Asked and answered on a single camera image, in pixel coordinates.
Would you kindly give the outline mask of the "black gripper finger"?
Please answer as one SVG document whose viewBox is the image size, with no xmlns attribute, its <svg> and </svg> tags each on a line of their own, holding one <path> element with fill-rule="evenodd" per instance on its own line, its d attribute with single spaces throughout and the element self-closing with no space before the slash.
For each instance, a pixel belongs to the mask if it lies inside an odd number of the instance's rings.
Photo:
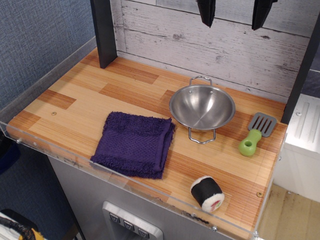
<svg viewBox="0 0 320 240">
<path fill-rule="evenodd" d="M 252 30 L 258 30 L 263 27 L 273 3 L 277 0 L 255 0 L 252 14 Z"/>
<path fill-rule="evenodd" d="M 202 23 L 210 28 L 215 17 L 216 0 L 197 0 L 196 2 Z"/>
</svg>

